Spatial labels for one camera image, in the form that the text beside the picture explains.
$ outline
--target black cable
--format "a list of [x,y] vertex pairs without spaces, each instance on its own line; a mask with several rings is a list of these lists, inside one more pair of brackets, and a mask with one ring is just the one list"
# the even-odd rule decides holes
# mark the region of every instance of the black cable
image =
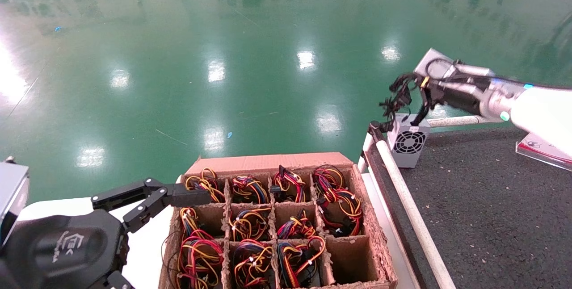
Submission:
[[171,258],[169,258],[169,260],[167,260],[167,264],[165,264],[165,257],[163,256],[163,246],[165,246],[165,243],[167,242],[167,240],[173,235],[173,234],[178,234],[180,232],[178,231],[174,231],[171,232],[166,238],[165,240],[163,240],[163,244],[161,244],[161,262],[163,263],[163,267],[165,267],[167,269],[167,277],[169,277],[169,283],[171,285],[171,287],[173,287],[173,289],[177,288],[174,284],[173,284],[173,279],[171,278],[171,271],[178,271],[175,268],[171,268],[169,267],[169,265],[171,264],[171,261],[178,255],[178,250],[175,251],[175,253],[171,256]]

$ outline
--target black wire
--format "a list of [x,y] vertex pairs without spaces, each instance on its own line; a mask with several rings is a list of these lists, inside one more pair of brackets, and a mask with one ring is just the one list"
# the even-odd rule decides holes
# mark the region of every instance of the black wire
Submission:
[[447,60],[447,59],[435,58],[435,59],[429,61],[429,62],[427,63],[427,65],[425,65],[425,74],[428,75],[429,77],[431,77],[430,71],[429,71],[429,67],[430,67],[431,65],[433,65],[433,63],[436,63],[437,61],[445,61],[445,62],[448,63],[450,66],[455,67],[455,69],[456,69],[457,71],[459,71],[459,68],[457,68],[457,67],[455,66],[455,63],[452,63],[451,61],[449,61],[449,60]]
[[178,269],[175,268],[171,268],[169,267],[169,265],[171,264],[171,261],[173,260],[173,258],[175,258],[178,255],[178,250],[175,250],[175,253],[171,256],[171,258],[169,258],[168,264],[165,264],[165,257],[163,256],[163,246],[165,246],[165,243],[167,242],[167,240],[173,236],[173,234],[180,234],[179,231],[173,231],[171,232],[171,234],[169,234],[165,240],[163,240],[163,243],[161,244],[161,262],[163,263],[163,267],[165,267],[167,269],[167,277],[169,277],[169,283],[171,285],[171,287],[173,287],[173,289],[176,289],[177,287],[173,284],[173,279],[171,278],[171,271],[178,271]]

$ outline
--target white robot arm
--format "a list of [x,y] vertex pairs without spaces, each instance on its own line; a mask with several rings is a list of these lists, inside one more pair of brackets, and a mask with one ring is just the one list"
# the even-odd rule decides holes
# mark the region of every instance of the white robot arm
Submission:
[[408,84],[421,90],[423,105],[419,123],[436,104],[450,105],[489,120],[511,121],[560,151],[572,156],[572,89],[521,83],[496,77],[488,68],[453,61],[430,49],[415,71],[398,78],[390,87],[386,114],[411,102]]

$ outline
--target cooling fan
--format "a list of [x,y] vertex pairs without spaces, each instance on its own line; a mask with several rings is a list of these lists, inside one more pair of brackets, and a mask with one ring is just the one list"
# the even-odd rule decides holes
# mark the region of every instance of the cooling fan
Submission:
[[395,114],[394,128],[387,133],[387,142],[395,163],[401,168],[413,168],[417,165],[431,126],[422,120],[419,126],[412,126],[414,115]]
[[425,134],[420,132],[402,132],[397,136],[394,150],[400,154],[415,154],[421,152],[425,144]]

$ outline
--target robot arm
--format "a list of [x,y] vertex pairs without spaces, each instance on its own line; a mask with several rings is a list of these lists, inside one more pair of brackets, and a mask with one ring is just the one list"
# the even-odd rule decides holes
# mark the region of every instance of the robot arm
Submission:
[[413,73],[400,76],[390,87],[395,97],[381,104],[386,115],[411,102],[411,83],[420,89],[423,99],[412,124],[421,122],[436,104],[450,105],[490,120],[510,120],[572,155],[572,119],[568,115],[571,89],[503,79],[488,68],[453,61],[430,49]]
[[[183,184],[163,184],[149,177],[93,196],[90,214],[16,222],[26,201],[27,167],[13,160],[0,163],[0,176],[8,190],[0,197],[2,289],[133,289],[121,275],[129,252],[128,234],[169,205],[210,203],[204,189],[187,190]],[[139,200],[143,202],[123,221],[109,214]]]

